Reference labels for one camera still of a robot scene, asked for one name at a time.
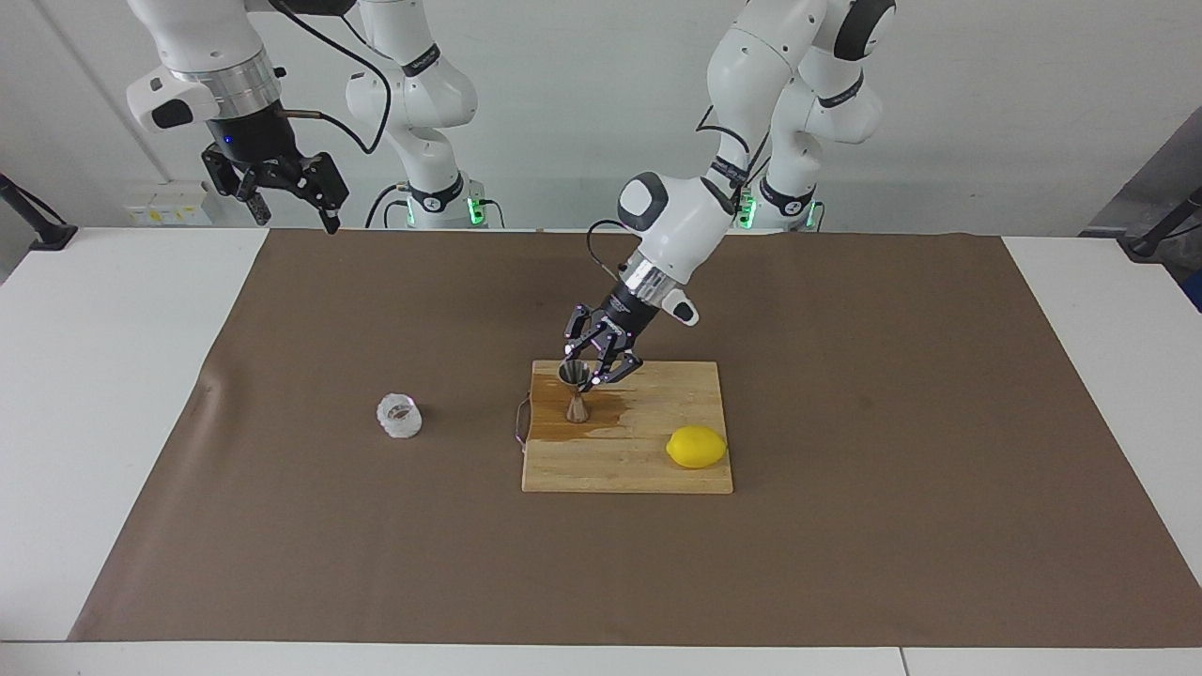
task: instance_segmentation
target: cable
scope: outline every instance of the cable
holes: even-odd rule
[[[1174,232],[1174,233],[1172,233],[1172,235],[1170,235],[1170,236],[1165,237],[1165,239],[1176,239],[1176,238],[1178,238],[1178,237],[1182,237],[1182,236],[1185,236],[1185,235],[1189,235],[1190,232],[1194,232],[1195,230],[1197,230],[1197,229],[1200,229],[1200,227],[1202,227],[1202,223],[1200,223],[1200,224],[1195,225],[1194,227],[1188,227],[1188,229],[1185,229],[1185,230],[1183,230],[1183,231],[1180,231],[1180,232]]]
[[[716,131],[719,134],[725,134],[725,135],[730,136],[731,138],[738,141],[739,146],[743,146],[743,152],[746,153],[748,155],[750,155],[751,154],[751,147],[748,146],[748,142],[744,141],[742,136],[739,136],[738,134],[734,134],[733,131],[731,131],[730,129],[726,129],[725,126],[718,126],[716,124],[706,124],[706,120],[709,119],[709,114],[713,113],[713,112],[714,112],[714,106],[713,105],[710,105],[708,108],[706,108],[706,114],[701,115],[701,121],[697,123],[697,128],[694,129],[694,131]],[[764,136],[763,137],[763,143],[767,143],[767,141],[768,141],[768,137]],[[763,143],[760,143],[760,150],[763,150]],[[756,152],[756,158],[758,158],[758,156],[760,156],[760,152],[757,150]],[[746,167],[748,171],[751,171],[752,166],[755,166],[755,160],[751,160],[751,164],[748,165],[748,167]]]
[[[34,195],[32,192],[30,192],[29,190],[25,190],[20,185],[17,185],[16,183],[13,183],[12,186],[16,188],[17,192],[20,192],[23,197],[25,197],[30,202],[32,202],[32,203],[37,204],[38,207],[41,207],[43,212],[46,212],[46,213],[50,214],[52,217],[54,217],[59,221],[60,225],[66,225],[67,224],[66,219],[63,218],[63,217],[60,217],[59,212],[55,212],[54,209],[52,209],[49,204],[47,204],[46,202],[43,202],[41,200],[41,197],[38,197],[37,195]]]
[[[371,209],[368,212],[368,219],[363,223],[363,230],[370,230],[371,229],[371,219],[375,218],[375,212],[376,212],[376,209],[380,208],[380,202],[383,202],[383,198],[387,197],[388,194],[392,192],[393,190],[399,190],[401,192],[407,192],[409,191],[409,190],[401,188],[400,183],[394,183],[394,184],[389,185],[388,188],[385,188],[383,190],[381,190],[380,194],[376,195],[375,202],[371,202]]]
[[[508,230],[507,227],[505,227],[505,209],[501,208],[501,204],[496,200],[481,200],[480,201],[480,206],[482,206],[482,207],[486,207],[488,204],[492,204],[492,206],[496,207],[496,215],[501,217],[501,230]]]
[[[355,141],[355,143],[358,144],[359,150],[363,150],[364,154],[370,155],[373,153],[373,150],[368,148],[367,143],[359,138],[359,135],[351,131],[351,128],[346,126],[343,120],[335,118],[334,115],[321,111],[280,111],[280,115],[290,119],[328,121],[350,136],[351,141]]]
[[[768,156],[763,159],[763,164],[760,165],[760,168],[755,170],[755,173],[752,173],[751,177],[748,178],[748,185],[755,183],[755,179],[760,176],[760,173],[763,172],[763,170],[768,167],[768,162],[770,161],[772,161],[772,153],[769,153]]]
[[[626,227],[626,224],[624,223],[606,218],[590,225],[588,232],[584,233],[584,245],[588,248],[589,257],[593,259],[593,262],[601,266],[601,269],[603,269],[606,274],[612,277],[614,281],[621,281],[621,279],[612,269],[609,269],[609,266],[605,265],[605,262],[601,261],[601,259],[596,255],[596,251],[593,250],[593,232],[596,231],[596,229],[601,227],[602,225],[617,225],[618,227],[625,231],[629,231],[630,229]]]
[[[739,136],[738,134],[734,134],[733,131],[726,129],[725,126],[719,126],[716,124],[707,124],[707,125],[698,126],[697,131],[718,131],[720,134],[725,134],[725,135],[730,136],[731,138],[738,141],[739,146],[743,147],[743,152],[744,153],[746,153],[748,155],[751,154],[751,147],[748,146],[748,142],[743,141],[742,136]]]
[[[748,171],[751,171],[751,167],[754,167],[755,164],[760,161],[760,155],[763,154],[763,148],[764,148],[764,146],[768,144],[768,137],[769,136],[772,136],[772,130],[770,129],[767,132],[764,132],[763,140],[760,141],[760,147],[756,148],[755,155],[751,158],[751,161],[748,162]]]
[[[385,230],[388,230],[388,210],[391,210],[397,204],[400,204],[403,207],[407,207],[409,202],[405,201],[405,200],[393,200],[392,202],[388,202],[388,204],[383,208],[383,229]]]
[[[341,17],[338,17],[338,18],[343,19],[343,23],[346,24],[346,28],[347,28],[347,30],[351,31],[351,35],[353,35],[356,40],[358,40],[359,42],[362,42],[364,47],[367,47],[368,49],[371,49],[379,57],[383,57],[385,59],[388,59],[389,61],[392,60],[392,57],[389,57],[388,54],[385,54],[383,52],[381,52],[381,51],[376,49],[375,47],[373,47],[371,43],[368,42],[368,40],[365,37],[363,37],[363,34],[361,34],[358,30],[355,30],[355,24],[351,23],[351,19],[346,18],[346,14],[343,14]]]
[[[530,405],[530,392],[526,392],[526,398],[522,399],[522,403],[518,404],[517,413],[513,414],[513,438],[518,440],[518,444],[522,444],[523,453],[525,453],[525,439],[522,438],[522,409],[526,408],[528,405]],[[526,420],[526,435],[528,437],[530,435],[529,420]]]
[[[334,40],[331,40],[329,37],[327,37],[326,34],[321,32],[320,30],[313,28],[308,23],[305,23],[304,19],[302,19],[298,16],[296,16],[296,13],[292,11],[292,8],[287,6],[287,4],[285,2],[285,0],[267,0],[267,1],[272,4],[272,7],[275,7],[275,10],[278,12],[280,12],[281,14],[284,14],[285,17],[287,17],[288,20],[291,20],[292,23],[294,23],[298,26],[300,26],[300,29],[304,30],[305,32],[308,32],[309,35],[313,35],[317,40],[321,40],[326,45],[329,45],[331,47],[333,47],[338,52],[340,52],[344,55],[346,55],[346,57],[349,57],[349,58],[358,61],[359,64],[363,64],[368,70],[370,70],[371,72],[374,72],[376,75],[376,77],[380,78],[381,83],[383,83],[383,94],[385,94],[385,97],[383,97],[383,117],[380,118],[380,128],[376,130],[375,140],[371,141],[371,146],[367,146],[365,143],[363,143],[363,140],[361,140],[358,137],[358,135],[356,135],[353,131],[351,131],[351,129],[347,128],[346,125],[344,125],[341,123],[337,123],[337,125],[339,128],[341,128],[344,131],[346,131],[347,134],[350,134],[358,142],[359,147],[363,148],[364,153],[367,153],[368,155],[370,155],[371,153],[375,153],[376,148],[380,147],[380,141],[383,138],[385,130],[388,128],[388,115],[392,113],[392,84],[388,82],[388,78],[385,77],[383,71],[381,71],[380,69],[377,69],[375,66],[375,64],[373,64],[371,61],[364,59],[363,57],[359,57],[358,54],[356,54],[355,52],[351,52],[346,47],[343,47],[341,45],[339,45]],[[326,115],[326,117],[323,117],[321,119],[325,119],[326,121],[333,123],[333,120],[329,118],[329,115]]]

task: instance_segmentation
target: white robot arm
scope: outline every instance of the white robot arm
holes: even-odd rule
[[[421,0],[359,0],[359,11],[368,45],[397,65],[383,69],[387,83],[371,73],[352,76],[346,103],[359,120],[379,124],[385,87],[392,89],[386,134],[405,167],[413,226],[481,225],[483,188],[459,170],[451,143],[438,131],[471,121],[475,87],[434,42]]]
[[[341,16],[355,0],[288,0],[297,14]],[[268,0],[129,0],[145,24],[162,66],[126,90],[130,109],[150,131],[203,121],[214,142],[201,154],[221,195],[270,219],[260,188],[309,202],[331,233],[349,191],[327,153],[304,156],[280,103],[282,69],[272,66],[249,11]]]
[[[618,215],[642,242],[601,307],[579,304],[569,319],[566,358],[597,351],[582,390],[617,383],[642,366],[633,345],[660,310],[697,324],[683,287],[731,227],[732,200],[758,154],[752,144],[769,128],[774,155],[760,197],[786,219],[802,213],[816,184],[821,148],[814,137],[855,143],[876,129],[880,101],[855,61],[876,47],[894,11],[894,0],[748,1],[709,61],[718,121],[698,130],[720,131],[722,140],[706,176],[645,172],[619,196]]]

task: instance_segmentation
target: brown paper mat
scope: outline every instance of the brown paper mat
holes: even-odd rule
[[[1202,645],[1202,592],[995,238],[727,238],[701,325],[639,351],[719,362],[736,493],[522,493],[530,362],[608,287],[583,245],[272,232],[71,638]],[[416,439],[374,420],[393,391]]]

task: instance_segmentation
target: wall outlet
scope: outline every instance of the wall outlet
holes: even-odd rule
[[[219,213],[206,185],[190,182],[138,186],[124,204],[135,225],[213,225],[213,214]]]

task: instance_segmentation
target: table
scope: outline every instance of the table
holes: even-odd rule
[[[1202,650],[676,650],[59,644],[174,426],[262,230],[88,230],[0,287],[0,672],[745,671],[938,676],[1202,670]],[[1202,315],[1113,242],[1006,244],[1202,580]],[[103,398],[90,392],[103,385]]]

